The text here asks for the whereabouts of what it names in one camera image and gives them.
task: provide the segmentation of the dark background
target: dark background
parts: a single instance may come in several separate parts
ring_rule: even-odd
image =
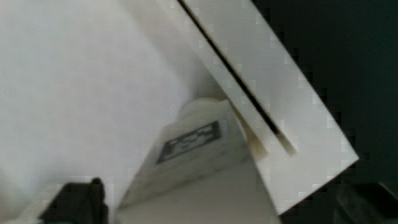
[[[398,182],[398,1],[252,2],[360,157],[282,214],[285,224],[330,224],[341,181]]]

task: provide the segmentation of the white wall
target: white wall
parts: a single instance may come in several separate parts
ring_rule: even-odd
[[[186,49],[149,0],[1,1],[0,222],[94,176],[118,204],[181,105],[220,94]]]

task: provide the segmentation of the sticker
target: sticker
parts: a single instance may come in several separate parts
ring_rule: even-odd
[[[156,164],[173,159],[179,155],[209,144],[218,138],[220,126],[214,121],[165,143]]]

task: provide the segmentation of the black object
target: black object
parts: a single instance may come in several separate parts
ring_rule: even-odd
[[[337,202],[335,224],[398,223],[396,192],[385,184],[341,185]]]
[[[99,178],[90,183],[67,183],[38,219],[44,224],[106,224],[108,206]]]

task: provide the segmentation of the white panel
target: white panel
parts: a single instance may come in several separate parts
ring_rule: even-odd
[[[214,68],[220,61],[177,2],[170,0],[166,4],[163,9],[223,86],[230,74],[221,66]],[[255,162],[277,211],[282,213],[346,169],[356,155],[250,1],[186,0],[186,5],[294,148],[291,153],[280,149],[273,137],[264,137],[271,136],[266,125],[250,106],[239,105],[241,90],[236,85],[229,90],[223,88],[268,151]]]
[[[154,2],[131,7],[1,1],[0,222],[47,184],[94,176],[113,213],[159,129],[220,94]]]

